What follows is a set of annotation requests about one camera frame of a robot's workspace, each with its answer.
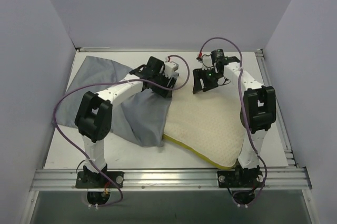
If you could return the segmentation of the grey pillowcase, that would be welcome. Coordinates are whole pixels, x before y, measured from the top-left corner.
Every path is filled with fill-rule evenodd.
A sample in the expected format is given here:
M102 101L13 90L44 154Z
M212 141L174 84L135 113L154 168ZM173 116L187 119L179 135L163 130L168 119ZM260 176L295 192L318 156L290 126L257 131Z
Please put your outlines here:
M131 67L116 61L86 57L68 88L76 92L65 98L58 107L57 123L75 127L75 117L84 93L103 90L103 82L119 82L130 71ZM111 131L142 147L160 147L170 104L171 99L146 89L114 107Z

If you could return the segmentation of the cream pillow yellow edge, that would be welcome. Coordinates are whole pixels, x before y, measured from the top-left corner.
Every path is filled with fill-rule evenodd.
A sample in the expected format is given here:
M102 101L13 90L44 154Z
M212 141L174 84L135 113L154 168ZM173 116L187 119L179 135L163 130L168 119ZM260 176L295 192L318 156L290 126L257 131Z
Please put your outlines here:
M192 83L173 91L163 138L218 169L235 166L245 129L240 121L241 104L231 88L192 93Z

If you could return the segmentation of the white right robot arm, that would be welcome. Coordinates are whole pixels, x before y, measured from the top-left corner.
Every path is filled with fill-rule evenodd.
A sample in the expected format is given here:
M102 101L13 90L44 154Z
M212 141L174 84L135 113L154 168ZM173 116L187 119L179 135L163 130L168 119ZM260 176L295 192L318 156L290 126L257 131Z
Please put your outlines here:
M214 50L209 55L200 53L196 59L202 66L193 70L192 93L219 87L221 78L237 84L240 121L246 129L246 136L238 158L242 168L234 172L233 179L238 186L245 187L253 178L249 169L259 166L263 140L276 121L275 89L263 85L244 70L242 58L226 56L222 49Z

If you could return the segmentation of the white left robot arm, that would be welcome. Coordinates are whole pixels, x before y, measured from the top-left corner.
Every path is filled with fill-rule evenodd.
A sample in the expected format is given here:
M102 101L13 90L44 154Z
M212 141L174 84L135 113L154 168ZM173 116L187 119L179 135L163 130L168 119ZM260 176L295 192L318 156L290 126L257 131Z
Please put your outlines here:
M75 125L82 135L88 155L84 162L83 178L93 187L100 188L106 183L104 139L111 129L113 107L145 89L151 89L164 98L171 97L171 91L159 86L172 89L178 68L175 62L163 62L151 56L146 64L131 70L120 84L96 93L88 91L83 95Z

